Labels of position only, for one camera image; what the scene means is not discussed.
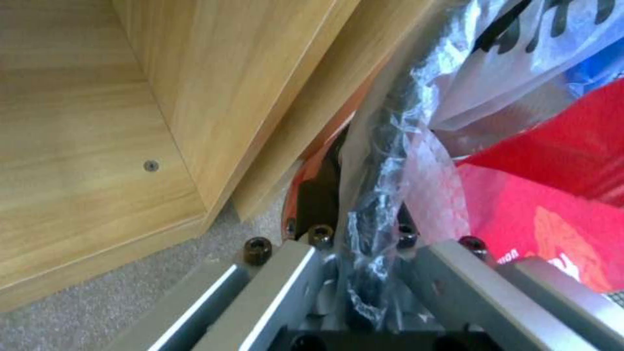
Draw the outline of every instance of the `wooden panel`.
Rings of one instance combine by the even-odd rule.
[[[197,0],[113,0],[130,45],[167,117],[175,109],[196,3]]]
[[[206,227],[359,2],[114,1],[208,209]],[[177,56],[163,59],[169,51]]]
[[[201,226],[202,218],[190,220],[82,260],[70,262],[58,269],[45,272],[36,279],[22,280],[0,292],[0,314],[194,238]]]
[[[2,0],[0,33],[7,310],[145,255],[138,244],[80,266],[205,209],[110,1]],[[158,249],[179,241],[168,238]]]
[[[241,219],[259,213],[294,161],[434,3],[371,0],[356,8],[232,195]]]

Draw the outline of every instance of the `red plastic bag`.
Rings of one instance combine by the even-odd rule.
[[[623,97],[619,80],[462,162],[470,229],[500,263],[538,255],[597,292],[624,289]]]

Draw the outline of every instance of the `wooden cabinet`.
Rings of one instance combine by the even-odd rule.
[[[432,2],[0,0],[0,312],[257,212]]]

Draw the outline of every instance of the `wooden board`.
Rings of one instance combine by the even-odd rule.
[[[361,2],[233,193],[242,220],[261,212],[295,160],[434,3]]]
[[[208,210],[205,227],[358,2],[114,0]]]
[[[110,1],[2,0],[0,33],[0,310],[196,235],[180,228],[205,209]]]

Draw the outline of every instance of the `black bolt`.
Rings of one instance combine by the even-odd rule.
[[[401,224],[399,225],[399,242],[396,244],[396,248],[399,250],[409,249],[416,245],[418,235],[416,230],[411,225]]]
[[[154,161],[154,160],[147,160],[145,161],[145,163],[143,164],[143,168],[147,171],[147,172],[156,172],[158,170],[158,168],[160,167],[160,165],[158,165],[158,162]]]
[[[478,237],[473,237],[471,235],[463,236],[459,239],[459,243],[461,246],[467,248],[478,258],[485,260],[487,258],[487,246],[485,242]]]
[[[294,218],[286,219],[286,234],[289,239],[295,239],[296,220]]]
[[[319,250],[332,246],[334,230],[326,224],[313,225],[308,229],[308,243]]]
[[[245,242],[244,258],[250,265],[263,265],[271,258],[271,242],[264,237],[254,237]]]

